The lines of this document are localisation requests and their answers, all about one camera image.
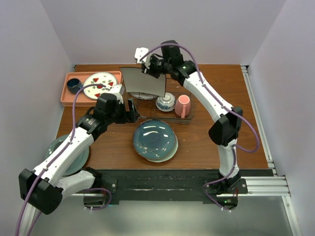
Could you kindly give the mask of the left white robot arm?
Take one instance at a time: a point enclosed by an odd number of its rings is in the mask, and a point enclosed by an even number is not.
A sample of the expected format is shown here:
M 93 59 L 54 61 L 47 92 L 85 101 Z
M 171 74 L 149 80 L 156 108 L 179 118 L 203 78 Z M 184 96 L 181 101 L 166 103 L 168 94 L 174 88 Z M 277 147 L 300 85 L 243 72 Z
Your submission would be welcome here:
M 119 94 L 102 94 L 95 107 L 75 124 L 70 135 L 44 162 L 32 171 L 19 174 L 20 195 L 44 214 L 52 213 L 66 197 L 82 191 L 98 192 L 102 187 L 101 174 L 86 168 L 78 174 L 63 178 L 73 161 L 113 123 L 134 123 L 139 118 L 133 99 L 128 99 L 127 110 Z

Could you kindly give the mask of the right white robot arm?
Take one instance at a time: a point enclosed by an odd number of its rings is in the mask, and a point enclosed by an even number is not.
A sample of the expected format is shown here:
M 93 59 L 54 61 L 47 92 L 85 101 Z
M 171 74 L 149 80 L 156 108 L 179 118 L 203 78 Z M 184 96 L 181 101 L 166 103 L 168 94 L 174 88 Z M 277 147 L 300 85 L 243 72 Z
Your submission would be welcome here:
M 240 179 L 236 147 L 243 110 L 233 107 L 215 91 L 187 48 L 174 40 L 165 41 L 158 48 L 162 51 L 161 58 L 154 55 L 154 49 L 147 48 L 137 48 L 134 58 L 141 65 L 143 73 L 155 78 L 161 74 L 170 75 L 205 107 L 214 121 L 208 134 L 219 151 L 219 187 L 222 192 L 231 193 Z M 181 50 L 188 52 L 191 60 L 184 60 Z

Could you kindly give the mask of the white square plate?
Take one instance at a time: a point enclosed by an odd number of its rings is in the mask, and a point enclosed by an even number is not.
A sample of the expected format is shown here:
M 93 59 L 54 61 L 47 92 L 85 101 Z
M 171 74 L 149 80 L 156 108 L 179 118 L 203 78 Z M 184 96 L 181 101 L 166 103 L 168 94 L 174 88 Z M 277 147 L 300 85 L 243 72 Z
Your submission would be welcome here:
M 166 76 L 161 74 L 155 78 L 142 72 L 137 67 L 120 67 L 127 92 L 148 93 L 164 96 L 166 90 Z

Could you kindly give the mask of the white plate red characters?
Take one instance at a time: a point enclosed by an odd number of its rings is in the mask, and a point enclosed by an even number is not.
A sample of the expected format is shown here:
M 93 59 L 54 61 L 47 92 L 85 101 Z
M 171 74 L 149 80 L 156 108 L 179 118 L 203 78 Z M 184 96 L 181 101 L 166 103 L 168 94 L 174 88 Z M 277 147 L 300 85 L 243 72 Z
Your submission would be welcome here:
M 129 95 L 140 99 L 140 100 L 153 100 L 156 99 L 158 96 L 150 93 L 141 93 L 141 92 L 129 92 Z

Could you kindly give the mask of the mint green flower plate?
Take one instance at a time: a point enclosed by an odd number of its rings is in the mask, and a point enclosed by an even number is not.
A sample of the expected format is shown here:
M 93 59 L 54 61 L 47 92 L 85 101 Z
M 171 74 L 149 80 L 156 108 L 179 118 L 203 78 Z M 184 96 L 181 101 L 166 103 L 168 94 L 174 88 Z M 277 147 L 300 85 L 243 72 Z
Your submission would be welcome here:
M 175 154 L 176 154 L 176 152 L 177 152 L 177 150 L 178 150 L 178 138 L 177 138 L 177 136 L 175 135 L 175 145 L 174 145 L 174 148 L 173 148 L 173 150 L 167 155 L 167 156 L 165 156 L 164 158 L 162 158 L 162 159 L 159 159 L 159 160 L 151 160 L 151 159 L 147 159 L 148 161 L 150 161 L 150 162 L 153 162 L 153 163 L 161 163 L 161 162 L 165 162 L 165 161 L 168 161 L 168 160 L 170 160 Z

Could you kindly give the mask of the dark teal blossom plate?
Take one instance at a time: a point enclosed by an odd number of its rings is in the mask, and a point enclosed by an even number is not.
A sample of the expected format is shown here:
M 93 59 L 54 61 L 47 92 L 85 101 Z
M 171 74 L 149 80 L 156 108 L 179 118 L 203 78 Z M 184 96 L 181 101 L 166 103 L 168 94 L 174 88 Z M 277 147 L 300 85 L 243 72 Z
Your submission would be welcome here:
M 133 147 L 146 160 L 159 160 L 173 150 L 175 135 L 173 129 L 164 121 L 147 120 L 135 129 Z

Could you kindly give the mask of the pink mug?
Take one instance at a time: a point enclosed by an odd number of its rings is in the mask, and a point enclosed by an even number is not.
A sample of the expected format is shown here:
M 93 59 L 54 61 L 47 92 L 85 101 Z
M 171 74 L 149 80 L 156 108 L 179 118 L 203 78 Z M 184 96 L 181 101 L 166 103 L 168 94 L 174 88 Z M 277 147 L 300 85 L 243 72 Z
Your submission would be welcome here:
M 175 103 L 175 113 L 180 118 L 185 118 L 190 113 L 191 101 L 189 96 L 180 95 Z

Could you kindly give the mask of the blue floral small bowl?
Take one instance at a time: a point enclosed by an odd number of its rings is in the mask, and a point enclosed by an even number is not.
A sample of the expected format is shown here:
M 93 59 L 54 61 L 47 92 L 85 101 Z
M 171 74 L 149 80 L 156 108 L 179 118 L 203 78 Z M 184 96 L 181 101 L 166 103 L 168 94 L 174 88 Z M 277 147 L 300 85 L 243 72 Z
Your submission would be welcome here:
M 173 94 L 166 92 L 165 96 L 156 99 L 156 107 L 163 112 L 171 112 L 175 108 L 176 98 Z

